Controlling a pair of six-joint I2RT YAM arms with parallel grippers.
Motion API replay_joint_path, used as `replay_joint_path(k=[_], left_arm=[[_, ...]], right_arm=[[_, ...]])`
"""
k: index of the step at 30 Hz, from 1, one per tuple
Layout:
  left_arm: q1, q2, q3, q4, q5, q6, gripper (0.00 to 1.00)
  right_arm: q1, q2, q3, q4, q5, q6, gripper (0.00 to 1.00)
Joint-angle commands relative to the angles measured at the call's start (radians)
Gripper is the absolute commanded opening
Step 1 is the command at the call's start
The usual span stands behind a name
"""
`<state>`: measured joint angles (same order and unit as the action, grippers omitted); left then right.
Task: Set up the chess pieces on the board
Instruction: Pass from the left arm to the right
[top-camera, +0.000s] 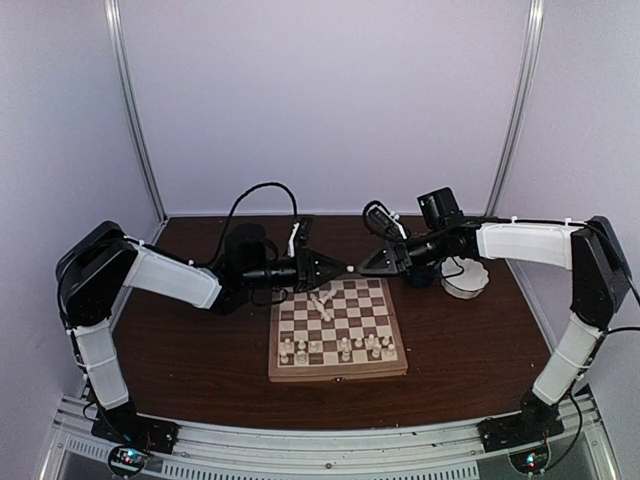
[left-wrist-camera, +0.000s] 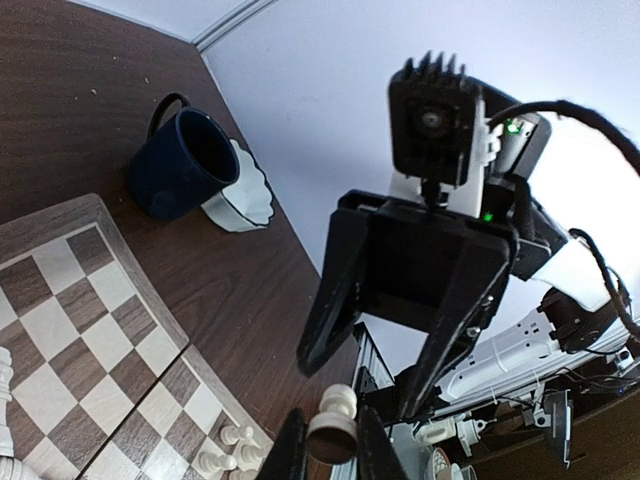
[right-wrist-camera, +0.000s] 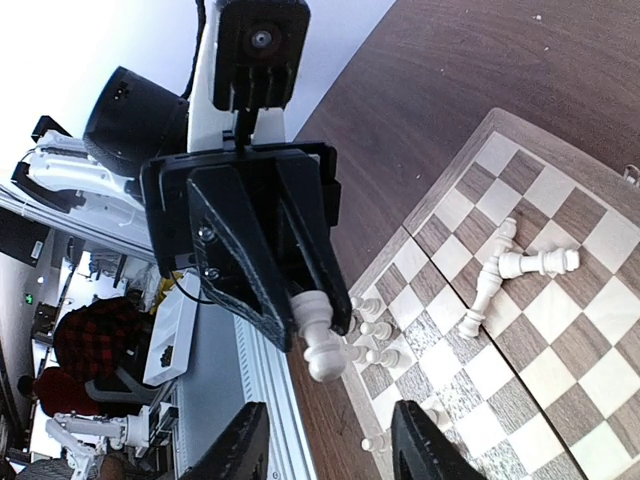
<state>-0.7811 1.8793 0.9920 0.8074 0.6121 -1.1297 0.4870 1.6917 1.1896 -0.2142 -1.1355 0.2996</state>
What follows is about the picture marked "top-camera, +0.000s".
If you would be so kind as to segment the wooden chess board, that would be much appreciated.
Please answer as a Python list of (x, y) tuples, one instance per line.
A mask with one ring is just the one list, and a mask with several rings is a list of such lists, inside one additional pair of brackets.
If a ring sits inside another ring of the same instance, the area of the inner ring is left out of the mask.
[[(337, 294), (324, 305), (333, 319), (322, 320), (310, 295), (318, 297), (331, 288)], [(374, 334), (375, 346), (381, 347), (381, 359), (373, 359), (373, 348), (367, 346), (367, 337)], [(396, 350), (396, 359), (383, 358), (381, 341), (390, 337)], [(341, 360), (340, 340), (351, 342), (351, 360)], [(354, 346), (357, 337), (363, 339), (360, 348)], [(293, 349), (284, 348), (289, 338)], [(306, 341), (307, 363), (299, 364), (296, 354), (298, 341)], [(309, 351), (309, 342), (320, 343), (317, 352)], [(280, 351), (286, 350), (288, 364), (280, 363)], [(268, 377), (274, 383), (344, 381), (379, 379), (403, 376), (408, 361), (388, 282), (384, 278), (340, 278), (321, 287), (302, 293), (290, 293), (284, 302), (274, 305), (270, 317), (270, 344)]]

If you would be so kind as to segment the white bishop piece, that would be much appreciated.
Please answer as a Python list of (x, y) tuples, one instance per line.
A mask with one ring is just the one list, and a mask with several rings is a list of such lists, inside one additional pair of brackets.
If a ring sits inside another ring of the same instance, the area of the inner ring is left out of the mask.
[(351, 342), (348, 338), (343, 337), (340, 340), (340, 352), (341, 352), (341, 360), (343, 362), (349, 362), (351, 360)]

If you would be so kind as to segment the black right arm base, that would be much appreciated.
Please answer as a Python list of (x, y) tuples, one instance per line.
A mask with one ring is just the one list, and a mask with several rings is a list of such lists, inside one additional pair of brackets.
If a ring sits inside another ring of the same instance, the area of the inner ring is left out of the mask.
[(477, 424), (486, 452), (542, 441), (565, 431), (559, 417), (558, 403), (548, 405), (527, 391), (521, 399), (520, 408), (518, 413), (486, 418)]

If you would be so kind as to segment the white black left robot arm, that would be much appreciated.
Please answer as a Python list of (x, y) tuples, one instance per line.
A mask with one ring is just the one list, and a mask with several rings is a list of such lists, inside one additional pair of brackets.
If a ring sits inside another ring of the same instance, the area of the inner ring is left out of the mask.
[(257, 291), (308, 292), (353, 271), (353, 266), (310, 247), (311, 226), (309, 217), (296, 220), (283, 250), (259, 224), (225, 228), (216, 258), (197, 263), (133, 238), (107, 220), (58, 261), (59, 314), (111, 434), (133, 444), (144, 433), (142, 419), (127, 409), (133, 400), (113, 339), (131, 293), (147, 291), (228, 314)]

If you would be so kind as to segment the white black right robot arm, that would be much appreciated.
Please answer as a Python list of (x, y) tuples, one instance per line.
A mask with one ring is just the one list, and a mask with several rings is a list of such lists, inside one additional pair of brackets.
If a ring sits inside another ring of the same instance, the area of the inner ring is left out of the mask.
[(550, 410), (593, 362), (627, 296), (637, 296), (631, 268), (605, 216), (578, 221), (466, 215), (453, 191), (417, 200), (427, 231), (411, 234), (379, 200), (363, 208), (364, 227), (383, 246), (363, 261), (364, 276), (409, 276), (445, 260), (505, 260), (544, 331), (555, 341), (548, 363), (513, 419), (519, 440), (535, 440), (551, 424)]

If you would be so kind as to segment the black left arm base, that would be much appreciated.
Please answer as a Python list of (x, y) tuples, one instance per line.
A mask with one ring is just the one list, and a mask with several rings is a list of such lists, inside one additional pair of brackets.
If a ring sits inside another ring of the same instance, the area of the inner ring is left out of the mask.
[(89, 390), (88, 399), (97, 408), (92, 436), (137, 450), (173, 453), (179, 431), (175, 422), (139, 415), (132, 400), (108, 410), (99, 403), (93, 389)]

